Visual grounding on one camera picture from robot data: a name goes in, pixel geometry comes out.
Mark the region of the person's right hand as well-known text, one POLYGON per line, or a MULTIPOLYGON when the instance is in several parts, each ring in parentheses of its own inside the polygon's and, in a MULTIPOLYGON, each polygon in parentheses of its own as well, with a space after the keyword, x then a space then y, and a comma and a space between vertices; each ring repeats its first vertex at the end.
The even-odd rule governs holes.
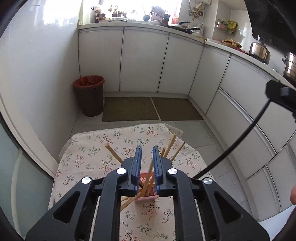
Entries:
POLYGON ((294 185, 290 193, 290 201, 293 205, 296 205, 296 186, 294 185))

